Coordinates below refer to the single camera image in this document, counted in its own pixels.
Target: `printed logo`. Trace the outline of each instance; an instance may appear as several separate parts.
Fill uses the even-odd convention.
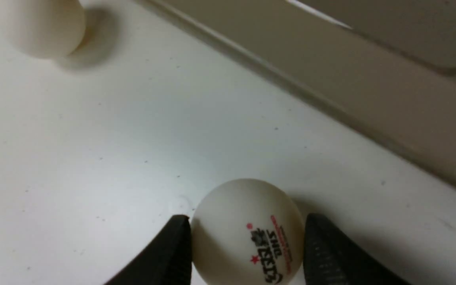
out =
[[[293,261],[289,249],[288,240],[284,229],[279,226],[274,215],[270,216],[273,230],[253,229],[253,224],[249,222],[246,228],[251,231],[251,240],[256,247],[257,255],[251,255],[250,262],[261,264],[265,282],[279,284],[283,279],[283,274],[277,270],[276,260],[284,258],[286,263],[286,274],[291,274],[291,262]]]

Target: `blurry ball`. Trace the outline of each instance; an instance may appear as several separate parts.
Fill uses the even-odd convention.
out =
[[[210,285],[286,284],[302,263],[304,224],[277,187],[233,180],[198,205],[192,247],[195,267]]]
[[[57,58],[78,47],[86,20],[78,0],[0,0],[0,27],[19,51]]]

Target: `red star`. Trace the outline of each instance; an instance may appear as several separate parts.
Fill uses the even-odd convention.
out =
[[[252,262],[253,264],[256,264],[256,263],[258,263],[258,261],[259,261],[259,256],[257,256],[257,255],[252,255],[251,262]]]

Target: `rubber gripper pad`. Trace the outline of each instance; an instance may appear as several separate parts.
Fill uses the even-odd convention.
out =
[[[150,244],[105,285],[190,285],[191,228],[174,215]]]
[[[350,240],[324,215],[306,220],[307,285],[409,285]]]

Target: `white table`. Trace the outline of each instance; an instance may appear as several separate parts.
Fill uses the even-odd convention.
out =
[[[414,284],[456,284],[455,188],[145,6],[83,3],[112,29],[97,63],[0,38],[0,284],[102,284],[239,177],[329,215]]]

